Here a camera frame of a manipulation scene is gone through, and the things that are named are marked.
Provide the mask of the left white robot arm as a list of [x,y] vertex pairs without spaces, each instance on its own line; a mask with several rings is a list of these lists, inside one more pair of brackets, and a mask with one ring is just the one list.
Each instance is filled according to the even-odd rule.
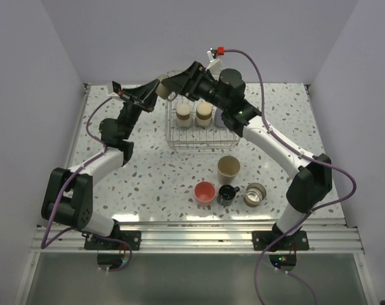
[[106,101],[118,99],[123,103],[122,109],[118,117],[100,122],[100,136],[88,134],[102,145],[100,152],[76,166],[56,168],[51,172],[41,208],[41,216],[48,222],[41,249],[59,238],[58,234],[49,237],[53,223],[65,225],[68,231],[82,232],[109,250],[117,247],[132,249],[122,239],[118,222],[94,211],[93,188],[131,159],[134,144],[128,139],[142,112],[154,110],[159,84],[160,81],[155,79],[134,88],[123,88],[114,81],[108,85]]

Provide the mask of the lavender plastic cup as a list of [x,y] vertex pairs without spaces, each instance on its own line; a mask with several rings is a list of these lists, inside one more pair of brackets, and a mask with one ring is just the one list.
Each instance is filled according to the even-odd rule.
[[219,108],[217,108],[215,111],[214,124],[218,128],[224,128],[225,127],[225,124],[222,120],[222,113],[223,113],[223,111]]

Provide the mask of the coral pink cup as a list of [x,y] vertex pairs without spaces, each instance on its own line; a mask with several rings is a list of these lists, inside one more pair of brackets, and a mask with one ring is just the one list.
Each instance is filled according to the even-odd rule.
[[202,181],[196,184],[194,188],[194,196],[199,206],[210,206],[216,196],[215,185],[211,182]]

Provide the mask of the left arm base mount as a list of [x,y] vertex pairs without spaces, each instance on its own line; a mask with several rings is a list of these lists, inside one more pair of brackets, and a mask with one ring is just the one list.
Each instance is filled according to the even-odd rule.
[[142,241],[140,231],[120,231],[110,237],[97,237],[91,233],[82,233],[85,238],[85,250],[139,250]]

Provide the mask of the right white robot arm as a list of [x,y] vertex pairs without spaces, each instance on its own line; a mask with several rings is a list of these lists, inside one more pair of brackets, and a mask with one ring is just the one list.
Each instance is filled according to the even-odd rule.
[[202,99],[220,109],[230,131],[262,149],[286,171],[292,181],[286,193],[288,205],[261,241],[270,250],[287,249],[312,209],[332,190],[330,158],[302,150],[266,123],[263,113],[245,98],[246,84],[236,69],[224,69],[215,79],[201,63],[193,62],[161,84],[190,101]]

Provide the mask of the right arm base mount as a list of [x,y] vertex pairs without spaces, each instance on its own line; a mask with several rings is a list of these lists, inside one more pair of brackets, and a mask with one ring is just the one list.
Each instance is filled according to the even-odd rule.
[[310,249],[307,233],[302,230],[283,237],[273,231],[252,231],[252,245],[255,251],[267,252]]

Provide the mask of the small olive mug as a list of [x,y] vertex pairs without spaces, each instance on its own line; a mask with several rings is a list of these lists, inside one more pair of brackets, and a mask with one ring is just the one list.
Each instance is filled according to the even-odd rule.
[[159,98],[162,98],[163,100],[166,100],[168,102],[172,102],[176,99],[177,94],[165,87],[162,84],[162,80],[166,79],[168,76],[166,74],[161,74],[157,77],[159,80],[159,85],[156,88],[156,94]]

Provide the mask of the steel cup with brown band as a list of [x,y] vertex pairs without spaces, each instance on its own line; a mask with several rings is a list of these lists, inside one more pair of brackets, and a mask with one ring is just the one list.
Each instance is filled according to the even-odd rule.
[[196,107],[195,121],[198,126],[206,127],[212,121],[212,106],[207,102],[202,102]]

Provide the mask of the black mug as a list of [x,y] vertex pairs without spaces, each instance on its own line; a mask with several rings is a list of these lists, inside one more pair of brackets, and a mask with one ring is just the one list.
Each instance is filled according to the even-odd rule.
[[240,191],[240,187],[231,185],[223,185],[220,187],[217,195],[217,203],[223,207],[228,207],[233,203],[236,194]]

